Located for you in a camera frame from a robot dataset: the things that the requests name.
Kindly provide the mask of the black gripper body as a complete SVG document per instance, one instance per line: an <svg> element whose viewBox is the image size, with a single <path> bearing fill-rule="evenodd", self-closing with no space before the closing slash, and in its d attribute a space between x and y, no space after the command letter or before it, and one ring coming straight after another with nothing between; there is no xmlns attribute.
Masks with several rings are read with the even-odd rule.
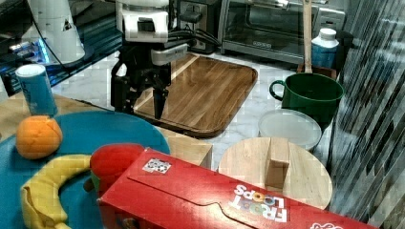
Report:
<svg viewBox="0 0 405 229"><path fill-rule="evenodd" d="M171 64L161 66L152 62L152 48L147 45L124 44L120 48L119 61L127 68L130 86L138 92L148 88L167 92L171 84Z"/></svg>

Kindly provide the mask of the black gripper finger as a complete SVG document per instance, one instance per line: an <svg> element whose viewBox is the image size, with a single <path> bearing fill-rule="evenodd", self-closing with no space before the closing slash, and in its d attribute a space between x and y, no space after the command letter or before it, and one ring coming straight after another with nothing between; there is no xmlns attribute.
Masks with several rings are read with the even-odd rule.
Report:
<svg viewBox="0 0 405 229"><path fill-rule="evenodd" d="M156 82L154 84L153 98L154 98L155 119L161 118L168 93L169 91L166 89L166 85L164 83Z"/></svg>
<svg viewBox="0 0 405 229"><path fill-rule="evenodd" d="M118 61L111 72L111 105L116 112L132 114L134 112L134 99L131 97L129 77L126 73L118 75L118 70L124 65Z"/></svg>

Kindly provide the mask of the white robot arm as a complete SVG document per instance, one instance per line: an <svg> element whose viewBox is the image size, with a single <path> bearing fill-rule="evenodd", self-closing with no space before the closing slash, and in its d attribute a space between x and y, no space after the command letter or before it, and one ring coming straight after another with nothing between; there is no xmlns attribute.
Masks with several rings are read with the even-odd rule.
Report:
<svg viewBox="0 0 405 229"><path fill-rule="evenodd" d="M118 62L111 72L111 105L132 114L142 93L151 88L154 116L161 118L171 62L187 53L188 41L171 41L170 0L116 0L117 29L122 32Z"/></svg>

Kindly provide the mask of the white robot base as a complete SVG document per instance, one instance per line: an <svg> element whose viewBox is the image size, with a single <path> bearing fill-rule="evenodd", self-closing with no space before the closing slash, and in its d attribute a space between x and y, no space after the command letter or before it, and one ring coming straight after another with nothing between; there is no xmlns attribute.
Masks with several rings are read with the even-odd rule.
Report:
<svg viewBox="0 0 405 229"><path fill-rule="evenodd" d="M71 64L85 56L69 0L27 0L32 25L22 40L32 42L34 62L43 65Z"/></svg>

